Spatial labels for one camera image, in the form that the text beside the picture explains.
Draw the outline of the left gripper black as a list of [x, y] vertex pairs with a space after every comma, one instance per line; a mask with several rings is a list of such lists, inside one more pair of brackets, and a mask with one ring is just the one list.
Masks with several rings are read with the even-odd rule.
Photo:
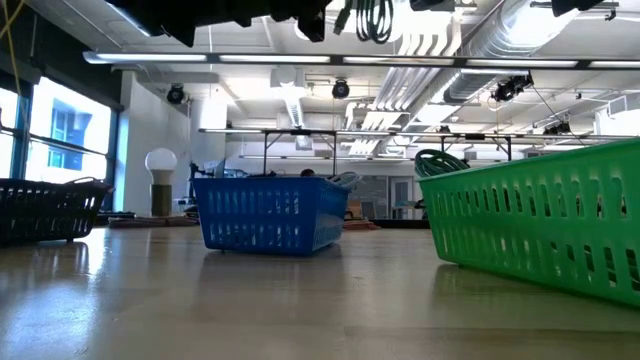
[[330, 0], [156, 0], [150, 4], [151, 34], [193, 47], [199, 27], [233, 22], [247, 28], [254, 18], [268, 17], [274, 22], [295, 19], [318, 42], [324, 40], [320, 26], [329, 4]]

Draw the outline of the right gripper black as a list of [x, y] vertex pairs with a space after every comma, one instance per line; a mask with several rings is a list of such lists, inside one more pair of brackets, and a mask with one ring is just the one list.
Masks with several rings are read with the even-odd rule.
[[413, 11], [454, 11], [455, 0], [410, 0]]

